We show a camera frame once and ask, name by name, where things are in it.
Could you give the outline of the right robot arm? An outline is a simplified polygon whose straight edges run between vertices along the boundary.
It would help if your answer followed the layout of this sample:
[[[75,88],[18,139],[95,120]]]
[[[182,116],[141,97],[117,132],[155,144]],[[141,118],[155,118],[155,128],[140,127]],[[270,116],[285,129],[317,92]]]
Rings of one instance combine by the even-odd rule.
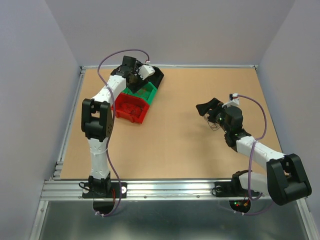
[[[196,109],[200,116],[224,131],[228,147],[249,158],[248,169],[234,173],[230,186],[217,186],[217,194],[230,191],[232,195],[240,196],[256,192],[270,196],[279,206],[312,194],[310,181],[298,155],[273,150],[244,129],[237,94],[231,94],[227,103],[213,98],[197,104]]]

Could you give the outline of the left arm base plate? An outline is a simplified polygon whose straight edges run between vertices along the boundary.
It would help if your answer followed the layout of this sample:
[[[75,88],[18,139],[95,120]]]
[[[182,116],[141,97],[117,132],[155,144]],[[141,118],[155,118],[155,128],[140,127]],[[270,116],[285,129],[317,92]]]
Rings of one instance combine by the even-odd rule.
[[[118,199],[120,197],[127,197],[127,183],[123,182],[121,188],[118,182],[111,182],[111,187],[109,192],[107,192],[103,187],[93,186],[88,182],[81,181],[78,186],[82,189],[83,199]]]

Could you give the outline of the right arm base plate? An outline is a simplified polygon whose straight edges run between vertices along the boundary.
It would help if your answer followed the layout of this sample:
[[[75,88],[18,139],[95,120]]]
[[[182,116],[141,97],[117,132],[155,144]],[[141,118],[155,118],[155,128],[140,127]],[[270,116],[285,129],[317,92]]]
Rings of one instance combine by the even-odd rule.
[[[217,198],[227,197],[248,197],[248,190],[236,188],[231,181],[215,181],[214,187],[211,189],[211,194]]]

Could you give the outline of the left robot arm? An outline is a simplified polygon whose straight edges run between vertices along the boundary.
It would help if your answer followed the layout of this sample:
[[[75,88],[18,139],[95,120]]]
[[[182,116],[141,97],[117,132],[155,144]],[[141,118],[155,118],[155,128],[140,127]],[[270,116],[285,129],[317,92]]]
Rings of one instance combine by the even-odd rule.
[[[115,168],[109,156],[109,142],[116,117],[116,99],[126,88],[133,93],[140,90],[155,72],[148,62],[124,56],[108,79],[97,74],[104,86],[92,98],[85,98],[81,106],[81,131],[89,144],[91,162],[87,182],[79,183],[83,198],[102,199],[114,194],[111,172]]]

